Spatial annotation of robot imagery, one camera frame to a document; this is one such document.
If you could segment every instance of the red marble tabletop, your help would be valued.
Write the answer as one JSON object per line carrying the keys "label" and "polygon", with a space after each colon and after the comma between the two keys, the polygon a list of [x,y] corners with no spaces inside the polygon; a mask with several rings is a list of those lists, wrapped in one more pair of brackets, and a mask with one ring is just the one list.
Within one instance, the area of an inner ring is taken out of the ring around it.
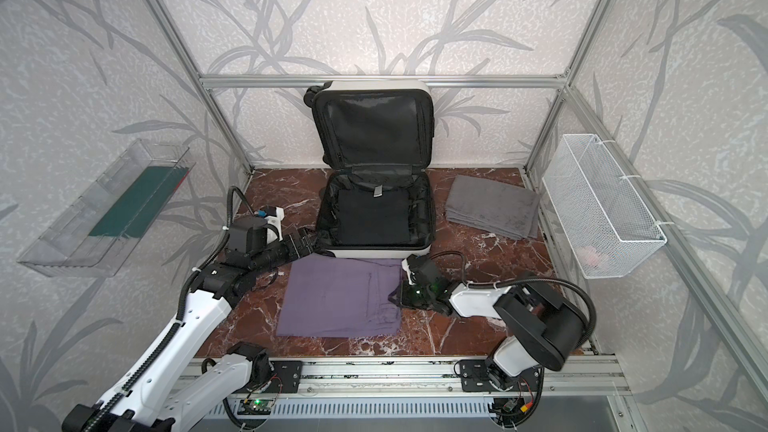
{"label": "red marble tabletop", "polygon": [[[246,197],[254,207],[283,207],[286,214],[284,231],[314,227],[320,206],[319,191],[325,186],[330,172],[322,168],[257,170]],[[484,177],[522,187],[518,169],[431,168],[427,173],[437,208],[437,237],[432,244],[432,253],[464,252],[470,261],[467,276],[479,282],[513,278],[525,270],[541,275],[554,274],[541,232],[535,240],[515,241],[446,220],[448,191],[456,176]],[[437,260],[443,271],[458,278],[458,258]],[[264,346],[271,357],[486,355],[507,334],[502,321],[490,318],[447,318],[434,312],[405,310],[400,331],[393,336],[353,339],[277,337],[275,330],[290,265],[280,268],[280,273],[267,289],[251,292],[240,301],[198,350],[198,357],[221,357],[239,341]]]}

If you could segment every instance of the purple cloth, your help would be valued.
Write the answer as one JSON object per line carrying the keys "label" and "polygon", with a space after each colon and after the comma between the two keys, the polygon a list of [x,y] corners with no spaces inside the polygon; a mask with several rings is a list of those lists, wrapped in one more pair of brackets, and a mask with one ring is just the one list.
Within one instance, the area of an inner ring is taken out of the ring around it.
{"label": "purple cloth", "polygon": [[277,335],[371,337],[400,329],[400,309],[387,299],[400,283],[399,259],[333,258],[295,261]]}

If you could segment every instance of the mesh basket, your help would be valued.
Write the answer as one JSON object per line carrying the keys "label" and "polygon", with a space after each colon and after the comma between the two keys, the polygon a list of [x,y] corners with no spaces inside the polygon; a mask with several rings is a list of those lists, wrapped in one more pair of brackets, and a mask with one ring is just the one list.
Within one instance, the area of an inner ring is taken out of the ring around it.
{"label": "mesh basket", "polygon": [[623,277],[667,243],[594,134],[564,134],[543,183],[586,278]]}

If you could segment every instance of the open suitcase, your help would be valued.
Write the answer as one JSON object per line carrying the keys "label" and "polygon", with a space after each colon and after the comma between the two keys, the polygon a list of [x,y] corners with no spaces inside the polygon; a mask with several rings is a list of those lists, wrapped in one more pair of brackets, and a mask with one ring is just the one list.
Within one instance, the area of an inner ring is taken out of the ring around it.
{"label": "open suitcase", "polygon": [[435,117],[418,80],[332,81],[304,95],[333,168],[317,216],[318,250],[341,258],[427,254],[435,202],[426,168]]}

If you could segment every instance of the floral wallpaper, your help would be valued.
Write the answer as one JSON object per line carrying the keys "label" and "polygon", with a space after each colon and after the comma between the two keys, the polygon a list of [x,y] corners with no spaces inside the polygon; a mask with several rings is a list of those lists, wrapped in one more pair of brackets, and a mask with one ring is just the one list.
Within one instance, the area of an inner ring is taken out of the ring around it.
{"label": "floral wallpaper", "polygon": [[[595,1],[164,0],[203,73],[393,75],[562,73]],[[302,93],[216,96],[255,163],[321,165]],[[432,94],[440,116],[436,165],[523,164],[554,96]],[[283,130],[292,131],[287,142]]]}
{"label": "floral wallpaper", "polygon": [[[0,0],[0,429],[57,432],[141,355],[247,177],[141,0]],[[137,138],[197,162],[112,278],[21,252]]]}
{"label": "floral wallpaper", "polygon": [[[618,0],[575,78],[764,344],[767,4]],[[583,131],[566,107],[535,181],[559,134]],[[588,286],[598,342],[619,356],[650,430],[768,430],[768,410],[663,252]]]}

